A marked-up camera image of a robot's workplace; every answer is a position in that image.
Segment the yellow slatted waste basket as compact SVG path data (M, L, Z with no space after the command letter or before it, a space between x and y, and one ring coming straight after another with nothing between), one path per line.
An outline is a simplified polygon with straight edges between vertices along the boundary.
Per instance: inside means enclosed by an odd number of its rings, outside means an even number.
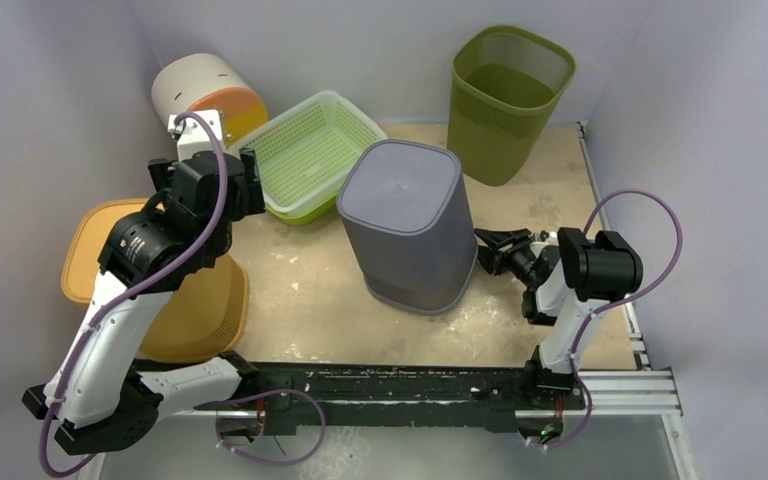
M145 203L144 198L106 202L83 217L61 274L61 289L68 299L89 305L109 231ZM221 256L212 268L187 276L149 327L139 356L161 363L198 363L234 349L246 326L249 294L245 270L231 255Z

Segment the grey slatted waste basket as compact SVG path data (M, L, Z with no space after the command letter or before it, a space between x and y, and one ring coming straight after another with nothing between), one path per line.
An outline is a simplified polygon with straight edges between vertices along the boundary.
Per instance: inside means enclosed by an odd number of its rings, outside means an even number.
M387 139L367 148L336 206L370 294L436 316L465 294L478 254L458 157Z

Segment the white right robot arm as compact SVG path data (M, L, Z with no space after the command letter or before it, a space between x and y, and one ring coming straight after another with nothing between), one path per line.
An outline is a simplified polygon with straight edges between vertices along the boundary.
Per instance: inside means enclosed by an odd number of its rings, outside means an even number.
M593 240L569 227L556 232L476 228L474 234L485 272L512 274L525 287L522 316L552 329L526 363L521 381L524 399L544 407L578 387L577 355L592 339L604 308L638 291L642 260L614 231L600 231Z

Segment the olive green waste basket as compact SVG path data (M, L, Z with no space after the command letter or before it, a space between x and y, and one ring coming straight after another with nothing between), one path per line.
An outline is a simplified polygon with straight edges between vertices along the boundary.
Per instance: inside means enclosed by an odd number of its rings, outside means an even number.
M469 40L452 63L447 133L463 172L489 186L512 180L575 72L566 48L516 26Z

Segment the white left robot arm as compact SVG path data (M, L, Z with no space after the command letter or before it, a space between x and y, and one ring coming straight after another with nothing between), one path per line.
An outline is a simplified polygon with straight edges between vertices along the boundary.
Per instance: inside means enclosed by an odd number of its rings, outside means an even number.
M47 384L22 398L37 419L58 422L54 438L65 453L121 451L174 413L224 401L244 409L257 399L253 366L231 352L166 371L134 367L151 324L184 279L229 250L233 222L265 210L255 151L241 148L226 162L220 178L212 151L153 160L154 195L111 228L68 356Z

